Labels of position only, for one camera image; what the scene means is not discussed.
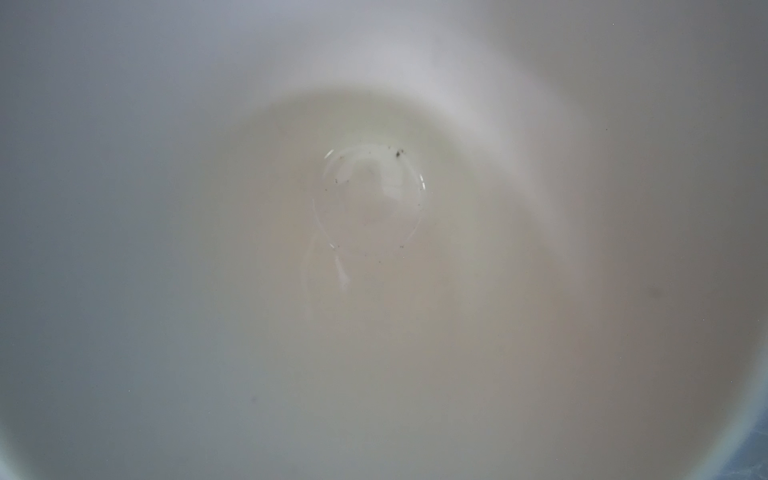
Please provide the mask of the white mug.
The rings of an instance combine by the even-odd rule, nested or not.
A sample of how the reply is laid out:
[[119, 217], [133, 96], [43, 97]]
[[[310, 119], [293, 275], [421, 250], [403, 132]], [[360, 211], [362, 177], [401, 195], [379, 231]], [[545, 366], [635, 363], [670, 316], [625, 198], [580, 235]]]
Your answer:
[[5, 1], [5, 479], [705, 479], [767, 390], [763, 1]]

